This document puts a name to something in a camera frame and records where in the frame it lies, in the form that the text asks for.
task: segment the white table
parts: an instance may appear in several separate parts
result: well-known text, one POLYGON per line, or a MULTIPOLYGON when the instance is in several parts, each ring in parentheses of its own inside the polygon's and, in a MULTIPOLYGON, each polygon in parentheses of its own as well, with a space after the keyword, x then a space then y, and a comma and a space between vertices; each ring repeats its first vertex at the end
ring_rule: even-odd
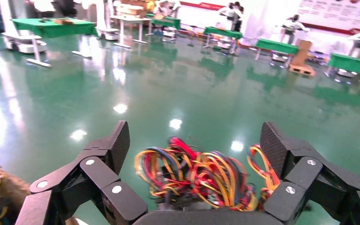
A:
POLYGON ((120 21, 120 38, 119 43, 115 43, 114 45, 124 47, 124 48, 131 48, 128 45, 123 43, 123 36, 124 36, 124 28, 123 25, 126 23, 138 23, 139 24, 139 39, 133 39, 134 42, 138 42, 141 44, 148 44, 148 42, 143 41, 143 22, 144 21, 151 21, 149 18, 138 18, 135 16, 125 16, 125 15, 113 15, 111 16, 112 19, 117 19, 120 21))

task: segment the red stripe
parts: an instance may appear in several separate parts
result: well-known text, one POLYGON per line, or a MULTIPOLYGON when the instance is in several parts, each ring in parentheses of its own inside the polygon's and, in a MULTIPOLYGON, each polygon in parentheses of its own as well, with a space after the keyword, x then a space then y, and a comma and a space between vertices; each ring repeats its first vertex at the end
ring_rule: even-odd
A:
MULTIPOLYGON (((201 2, 199 4, 194 4, 194 3, 181 1, 180 3, 184 6, 191 6, 191 7, 203 8, 203 9, 215 10, 215 11, 224 7, 224 6, 205 3, 205 2, 201 2)), ((331 32, 335 32, 335 33, 348 34, 348 35, 354 35, 354 34, 360 32, 360 29, 358 29, 358 28, 353 28, 351 30, 343 30, 343 29, 338 29, 338 28, 333 28, 333 27, 325 27, 325 26, 310 24, 310 23, 303 23, 303 25, 306 27, 313 28, 313 29, 331 31, 331 32)))
POLYGON ((181 1, 180 3, 184 6, 192 6, 192 7, 196 7, 196 8, 204 8, 204 9, 215 10, 215 11, 224 7, 224 6, 205 3, 205 2, 201 2, 199 4, 194 4, 194 3, 181 1))

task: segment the banner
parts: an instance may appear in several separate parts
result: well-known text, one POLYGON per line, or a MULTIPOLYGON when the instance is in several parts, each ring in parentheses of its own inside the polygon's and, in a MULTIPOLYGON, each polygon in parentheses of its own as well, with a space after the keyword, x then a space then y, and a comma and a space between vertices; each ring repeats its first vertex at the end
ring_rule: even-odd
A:
POLYGON ((204 9, 215 10, 215 11, 223 8, 224 6, 227 6, 229 3, 228 0, 216 0, 214 2, 215 2, 215 4, 201 2, 200 0, 180 1, 180 3, 185 6, 193 6, 193 7, 197 7, 197 8, 204 8, 204 9))
POLYGON ((360 32, 360 0, 302 0, 300 22, 320 30, 355 34, 360 32))

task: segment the wooden pallet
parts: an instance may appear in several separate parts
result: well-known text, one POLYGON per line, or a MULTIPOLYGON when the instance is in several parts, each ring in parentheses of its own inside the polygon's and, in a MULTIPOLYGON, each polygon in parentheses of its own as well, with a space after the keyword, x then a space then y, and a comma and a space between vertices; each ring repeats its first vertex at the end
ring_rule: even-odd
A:
POLYGON ((306 76, 315 76, 315 71, 313 70, 313 68, 306 64, 304 64, 302 66, 296 66, 293 64, 289 64, 289 71, 298 73, 298 74, 302 74, 302 75, 306 75, 306 76))

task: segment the poster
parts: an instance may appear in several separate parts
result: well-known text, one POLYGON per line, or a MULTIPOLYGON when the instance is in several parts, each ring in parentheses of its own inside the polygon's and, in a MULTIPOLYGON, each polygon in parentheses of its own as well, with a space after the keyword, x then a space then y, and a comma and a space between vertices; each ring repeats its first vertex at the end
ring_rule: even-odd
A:
POLYGON ((300 22, 311 28, 344 34, 360 32, 360 0, 302 0, 300 22))

